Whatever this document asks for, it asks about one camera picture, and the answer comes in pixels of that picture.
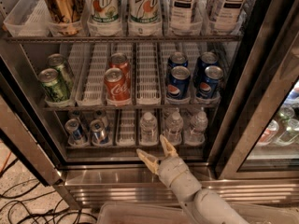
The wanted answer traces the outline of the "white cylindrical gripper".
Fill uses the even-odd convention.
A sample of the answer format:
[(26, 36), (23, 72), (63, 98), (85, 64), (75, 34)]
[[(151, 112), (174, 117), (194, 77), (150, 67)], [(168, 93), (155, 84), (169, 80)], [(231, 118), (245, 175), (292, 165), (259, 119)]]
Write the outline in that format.
[(160, 141), (166, 156), (160, 166), (159, 160), (155, 156), (142, 149), (136, 151), (138, 158), (153, 174), (158, 174), (161, 182), (173, 191), (180, 203), (191, 202), (202, 185), (191, 173), (184, 160), (178, 157), (175, 147), (162, 134)]

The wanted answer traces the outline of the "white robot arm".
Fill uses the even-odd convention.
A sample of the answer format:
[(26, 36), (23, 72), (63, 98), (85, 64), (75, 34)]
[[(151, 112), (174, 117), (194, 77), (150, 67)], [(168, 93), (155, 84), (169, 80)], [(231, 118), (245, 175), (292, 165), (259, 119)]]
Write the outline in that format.
[(249, 224), (216, 192), (202, 188), (189, 166), (163, 135), (160, 135), (160, 141), (165, 155), (162, 161), (142, 149), (136, 153), (148, 169), (172, 190), (192, 224)]

